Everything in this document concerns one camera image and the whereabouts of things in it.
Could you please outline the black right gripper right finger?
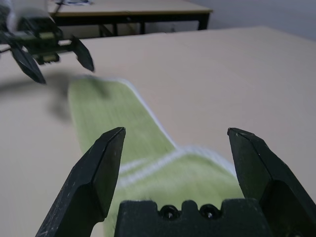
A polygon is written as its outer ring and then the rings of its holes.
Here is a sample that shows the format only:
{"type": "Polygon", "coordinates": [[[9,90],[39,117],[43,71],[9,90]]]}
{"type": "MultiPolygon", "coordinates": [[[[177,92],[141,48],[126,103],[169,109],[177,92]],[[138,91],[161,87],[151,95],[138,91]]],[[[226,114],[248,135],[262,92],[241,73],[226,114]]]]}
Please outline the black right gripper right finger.
{"type": "Polygon", "coordinates": [[[275,237],[314,237],[316,205],[290,168],[255,134],[229,128],[239,186],[259,202],[275,237]]]}

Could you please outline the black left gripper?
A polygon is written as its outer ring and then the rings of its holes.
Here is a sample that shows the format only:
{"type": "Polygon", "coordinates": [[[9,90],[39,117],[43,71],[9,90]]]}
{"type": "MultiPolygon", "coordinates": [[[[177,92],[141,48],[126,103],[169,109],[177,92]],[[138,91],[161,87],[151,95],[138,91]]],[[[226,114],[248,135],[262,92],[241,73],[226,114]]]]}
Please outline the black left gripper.
{"type": "Polygon", "coordinates": [[[58,62],[59,55],[65,52],[73,51],[79,63],[94,72],[93,59],[87,47],[74,36],[71,43],[60,44],[63,33],[51,18],[23,17],[17,27],[17,31],[10,32],[4,20],[1,20],[0,42],[12,47],[11,54],[20,69],[36,83],[46,84],[36,62],[40,65],[58,62]]]}

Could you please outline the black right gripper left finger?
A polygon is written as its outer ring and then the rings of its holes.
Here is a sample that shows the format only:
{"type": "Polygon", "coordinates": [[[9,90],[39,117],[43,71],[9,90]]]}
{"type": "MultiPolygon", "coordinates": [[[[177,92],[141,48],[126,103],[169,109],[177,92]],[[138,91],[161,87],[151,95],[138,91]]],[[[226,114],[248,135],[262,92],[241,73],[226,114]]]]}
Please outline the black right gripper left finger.
{"type": "Polygon", "coordinates": [[[103,133],[70,171],[38,237],[89,237],[109,213],[126,130],[103,133]]]}

